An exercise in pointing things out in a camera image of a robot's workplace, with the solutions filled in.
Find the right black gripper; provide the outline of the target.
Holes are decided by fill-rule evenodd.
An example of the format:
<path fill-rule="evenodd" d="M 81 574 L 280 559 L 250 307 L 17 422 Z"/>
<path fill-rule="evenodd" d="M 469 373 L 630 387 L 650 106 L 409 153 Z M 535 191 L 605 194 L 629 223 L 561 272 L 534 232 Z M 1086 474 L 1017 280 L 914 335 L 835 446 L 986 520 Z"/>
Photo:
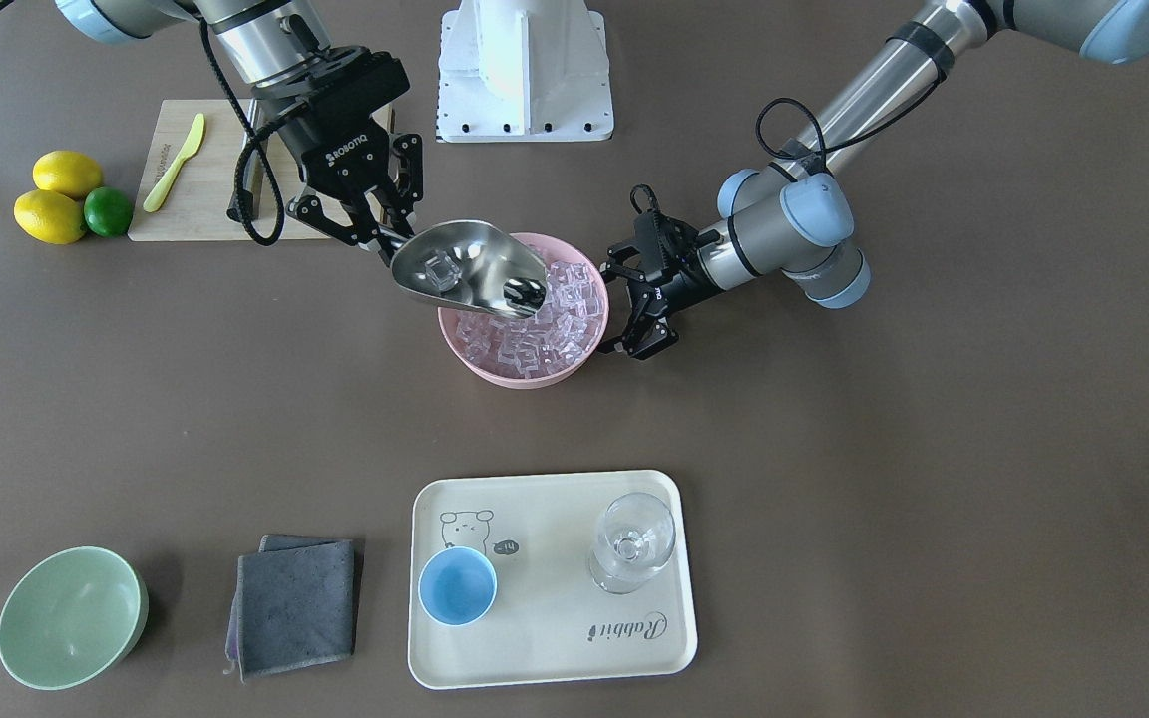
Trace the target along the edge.
<path fill-rule="evenodd" d="M 293 218 L 378 254 L 386 250 L 384 242 L 415 236 L 411 217 L 424 194 L 423 138 L 391 136 L 375 119 L 375 113 L 409 88 L 398 57 L 350 46 L 327 51 L 282 82 L 252 90 L 267 117 L 283 121 L 278 134 L 296 159 L 302 182 L 341 200 L 347 221 L 327 216 L 315 192 L 302 192 L 288 204 Z M 365 201 L 365 207 L 352 207 Z M 387 223 L 375 217 L 379 207 Z"/>

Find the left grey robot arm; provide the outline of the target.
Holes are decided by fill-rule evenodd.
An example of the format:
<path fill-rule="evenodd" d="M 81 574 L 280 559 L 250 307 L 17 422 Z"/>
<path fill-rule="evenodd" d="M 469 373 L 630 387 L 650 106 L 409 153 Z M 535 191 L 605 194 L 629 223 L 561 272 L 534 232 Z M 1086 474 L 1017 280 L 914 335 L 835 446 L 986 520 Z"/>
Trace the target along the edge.
<path fill-rule="evenodd" d="M 774 271 L 815 304 L 842 309 L 866 294 L 872 269 L 834 172 L 943 84 L 965 51 L 1013 31 L 1109 65 L 1149 55 L 1149 1 L 930 1 L 808 126 L 769 149 L 769 164 L 722 183 L 719 218 L 691 226 L 661 213 L 650 186 L 632 239 L 607 252 L 601 276 L 626 283 L 623 330 L 597 350 L 648 360 L 674 345 L 676 312 Z"/>

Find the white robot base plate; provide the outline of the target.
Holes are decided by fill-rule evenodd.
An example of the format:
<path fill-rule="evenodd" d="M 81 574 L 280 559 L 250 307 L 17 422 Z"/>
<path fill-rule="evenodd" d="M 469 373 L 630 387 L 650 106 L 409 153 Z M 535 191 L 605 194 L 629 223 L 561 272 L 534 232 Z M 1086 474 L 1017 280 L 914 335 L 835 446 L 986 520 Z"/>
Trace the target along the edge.
<path fill-rule="evenodd" d="M 441 20 L 441 142 L 612 137 L 606 20 L 583 1 L 462 1 Z"/>

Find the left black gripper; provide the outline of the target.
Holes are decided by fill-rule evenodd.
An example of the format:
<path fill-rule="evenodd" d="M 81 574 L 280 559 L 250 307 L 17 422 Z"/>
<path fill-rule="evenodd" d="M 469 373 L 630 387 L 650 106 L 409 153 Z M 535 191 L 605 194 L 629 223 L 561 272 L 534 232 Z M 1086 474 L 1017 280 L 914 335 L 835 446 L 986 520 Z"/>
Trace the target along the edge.
<path fill-rule="evenodd" d="M 689 306 L 722 294 L 705 271 L 701 250 L 720 240 L 719 232 L 699 232 L 665 216 L 651 186 L 629 192 L 637 213 L 634 236 L 606 250 L 600 267 L 602 281 L 623 278 L 632 310 L 620 335 L 606 337 L 600 353 L 625 353 L 629 358 L 650 360 L 679 341 L 668 318 Z"/>

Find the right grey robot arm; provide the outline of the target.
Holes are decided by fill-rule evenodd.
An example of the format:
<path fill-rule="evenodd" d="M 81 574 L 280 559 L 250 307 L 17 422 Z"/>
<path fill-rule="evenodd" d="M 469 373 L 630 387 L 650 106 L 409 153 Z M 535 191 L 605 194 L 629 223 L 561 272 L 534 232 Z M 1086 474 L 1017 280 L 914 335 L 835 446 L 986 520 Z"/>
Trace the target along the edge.
<path fill-rule="evenodd" d="M 391 137 L 375 113 L 409 91 L 401 61 L 383 51 L 334 46 L 309 1 L 60 1 L 74 28 L 97 41 L 125 44 L 180 20 L 196 20 L 201 40 L 217 38 L 250 86 L 263 123 L 238 114 L 246 142 L 236 161 L 229 218 L 269 246 L 282 236 L 254 227 L 252 155 L 280 136 L 302 182 L 300 195 L 275 196 L 275 222 L 288 216 L 388 262 L 412 237 L 421 186 L 421 138 Z"/>

